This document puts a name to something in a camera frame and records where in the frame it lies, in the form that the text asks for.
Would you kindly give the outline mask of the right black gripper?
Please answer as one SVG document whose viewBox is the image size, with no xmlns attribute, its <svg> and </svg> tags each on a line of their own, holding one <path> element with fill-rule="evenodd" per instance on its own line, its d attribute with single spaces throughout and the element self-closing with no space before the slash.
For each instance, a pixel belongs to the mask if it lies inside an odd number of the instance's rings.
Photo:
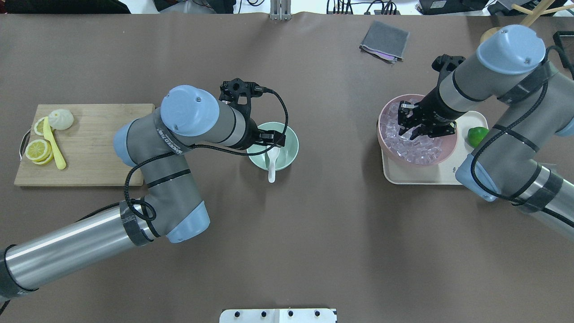
<svg viewBox="0 0 574 323">
<path fill-rule="evenodd" d="M 431 138 L 453 135 L 458 112 L 450 108 L 435 87 L 419 103 L 401 100 L 398 108 L 399 133 L 408 131 L 409 140 L 426 135 Z"/>
</svg>

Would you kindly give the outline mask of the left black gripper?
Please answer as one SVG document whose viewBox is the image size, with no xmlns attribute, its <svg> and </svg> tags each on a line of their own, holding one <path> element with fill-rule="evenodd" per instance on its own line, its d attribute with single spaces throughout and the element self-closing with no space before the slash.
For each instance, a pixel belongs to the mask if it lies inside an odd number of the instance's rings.
<svg viewBox="0 0 574 323">
<path fill-rule="evenodd" d="M 245 133 L 238 141 L 238 150 L 246 150 L 253 145 L 285 147 L 285 133 L 275 130 L 260 130 L 253 119 L 246 121 Z"/>
</svg>

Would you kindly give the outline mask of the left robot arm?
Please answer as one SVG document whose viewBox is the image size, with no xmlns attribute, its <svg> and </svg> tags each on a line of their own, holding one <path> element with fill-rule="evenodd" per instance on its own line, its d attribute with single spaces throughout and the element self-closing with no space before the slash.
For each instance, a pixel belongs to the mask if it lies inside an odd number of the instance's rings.
<svg viewBox="0 0 574 323">
<path fill-rule="evenodd" d="M 228 80 L 219 98 L 190 85 L 172 88 L 159 108 L 117 131 L 113 148 L 131 168 L 124 199 L 93 211 L 57 231 L 1 252 L 1 301 L 96 262 L 143 247 L 159 237 L 171 243 L 193 238 L 210 219 L 185 154 L 207 148 L 244 155 L 252 145 L 265 151 L 285 145 L 285 130 L 261 130 L 251 119 L 251 100 L 275 90 Z"/>
</svg>

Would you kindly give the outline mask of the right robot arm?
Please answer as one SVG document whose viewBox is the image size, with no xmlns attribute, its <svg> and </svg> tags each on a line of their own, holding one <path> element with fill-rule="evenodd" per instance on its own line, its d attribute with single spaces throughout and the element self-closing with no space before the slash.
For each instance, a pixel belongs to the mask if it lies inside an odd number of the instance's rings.
<svg viewBox="0 0 574 323">
<path fill-rule="evenodd" d="M 554 136 L 573 135 L 573 80 L 548 59 L 534 30 L 507 25 L 468 59 L 443 56 L 439 81 L 420 102 L 403 101 L 400 134 L 453 134 L 457 119 L 494 96 L 508 110 L 460 165 L 458 182 L 486 201 L 505 200 L 573 239 L 574 187 L 535 161 Z"/>
</svg>

